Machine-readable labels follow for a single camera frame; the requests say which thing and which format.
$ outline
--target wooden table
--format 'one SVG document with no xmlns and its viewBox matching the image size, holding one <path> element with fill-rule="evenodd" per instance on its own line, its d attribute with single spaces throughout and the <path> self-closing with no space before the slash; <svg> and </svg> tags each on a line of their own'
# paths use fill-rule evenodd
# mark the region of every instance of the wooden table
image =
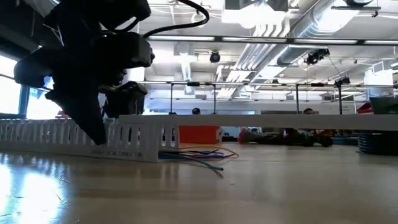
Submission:
<svg viewBox="0 0 398 224">
<path fill-rule="evenodd" d="M 398 160 L 355 147 L 225 144 L 186 162 L 0 152 L 0 223 L 396 223 Z"/>
</svg>

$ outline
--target orange box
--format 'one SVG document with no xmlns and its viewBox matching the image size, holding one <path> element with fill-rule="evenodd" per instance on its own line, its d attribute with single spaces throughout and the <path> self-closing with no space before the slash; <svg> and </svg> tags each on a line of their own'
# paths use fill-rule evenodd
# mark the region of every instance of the orange box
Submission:
<svg viewBox="0 0 398 224">
<path fill-rule="evenodd" d="M 220 139 L 219 126 L 180 126 L 180 143 L 217 144 Z"/>
</svg>

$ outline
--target person lying on floor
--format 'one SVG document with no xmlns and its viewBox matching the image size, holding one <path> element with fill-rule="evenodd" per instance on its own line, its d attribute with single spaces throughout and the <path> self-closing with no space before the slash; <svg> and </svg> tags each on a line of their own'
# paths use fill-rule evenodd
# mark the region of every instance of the person lying on floor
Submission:
<svg viewBox="0 0 398 224">
<path fill-rule="evenodd" d="M 304 114 L 313 114 L 311 108 L 307 108 Z M 312 129 L 293 129 L 287 128 L 284 133 L 264 133 L 256 134 L 250 130 L 242 129 L 239 134 L 239 143 L 256 142 L 258 144 L 271 145 L 287 145 L 287 146 L 313 146 L 315 143 L 321 144 L 323 147 L 333 145 L 333 140 L 327 136 L 327 131 L 319 131 Z"/>
</svg>

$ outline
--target green wire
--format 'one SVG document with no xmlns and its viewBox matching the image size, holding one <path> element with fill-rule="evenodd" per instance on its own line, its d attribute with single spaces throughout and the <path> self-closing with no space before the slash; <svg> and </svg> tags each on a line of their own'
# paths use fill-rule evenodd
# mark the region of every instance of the green wire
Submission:
<svg viewBox="0 0 398 224">
<path fill-rule="evenodd" d="M 180 156 L 180 155 L 175 155 L 175 154 L 169 154 L 169 153 L 161 153 L 161 155 L 165 155 L 168 156 L 170 159 L 186 159 L 186 160 L 190 160 L 190 161 L 195 161 L 195 162 L 199 162 L 207 167 L 209 167 L 210 169 L 213 170 L 219 170 L 219 171 L 223 171 L 224 168 L 219 167 L 219 166 L 213 166 L 205 161 L 201 161 L 200 159 L 195 159 L 192 157 L 188 157 L 188 156 Z"/>
</svg>

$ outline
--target black wire spool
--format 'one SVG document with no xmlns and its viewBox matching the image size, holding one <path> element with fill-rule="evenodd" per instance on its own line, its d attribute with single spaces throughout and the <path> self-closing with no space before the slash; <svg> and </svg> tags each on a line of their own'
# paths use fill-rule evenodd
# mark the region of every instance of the black wire spool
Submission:
<svg viewBox="0 0 398 224">
<path fill-rule="evenodd" d="M 358 146 L 365 154 L 398 156 L 398 132 L 360 133 Z"/>
</svg>

